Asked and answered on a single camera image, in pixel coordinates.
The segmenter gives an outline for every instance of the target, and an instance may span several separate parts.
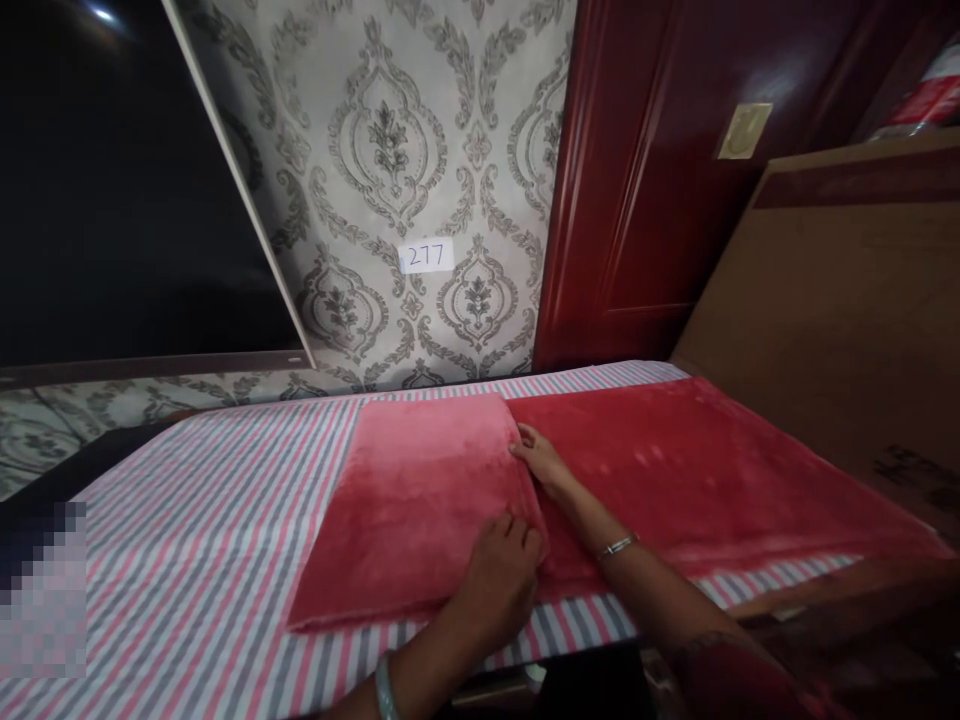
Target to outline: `sleeve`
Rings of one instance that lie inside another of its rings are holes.
[[[694,718],[828,720],[829,702],[806,695],[772,657],[740,638],[711,633],[697,638],[673,662]]]

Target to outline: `black tv screen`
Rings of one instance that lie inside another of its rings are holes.
[[[307,365],[160,0],[8,12],[0,389]]]

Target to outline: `silver bangle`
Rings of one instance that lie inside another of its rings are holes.
[[[603,560],[609,555],[616,555],[618,552],[623,550],[627,545],[630,545],[633,542],[636,542],[637,534],[633,533],[627,535],[623,540],[617,540],[613,545],[607,545],[606,549],[599,555],[597,555],[597,560]]]
[[[397,704],[393,700],[393,688],[390,685],[390,673],[387,671],[387,660],[393,655],[385,652],[377,663],[374,682],[377,686],[377,706],[380,709],[380,720],[400,720]]]

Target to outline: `damask wallpaper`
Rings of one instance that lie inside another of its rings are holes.
[[[175,410],[530,369],[570,0],[178,0],[320,370],[0,394],[0,497]],[[452,272],[397,246],[453,238]]]

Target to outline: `folded blanket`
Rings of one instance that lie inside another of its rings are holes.
[[[819,553],[952,557],[935,533],[706,380],[507,402],[647,545],[689,576]],[[540,595],[606,589],[556,504]]]
[[[459,586],[483,523],[543,531],[500,395],[370,402],[297,586],[289,629],[426,619]]]
[[[817,554],[952,557],[927,526],[702,379],[544,395],[371,402],[303,569],[288,626],[426,619],[504,509],[550,551],[538,599],[607,590],[594,558],[507,451],[514,420],[681,572]]]

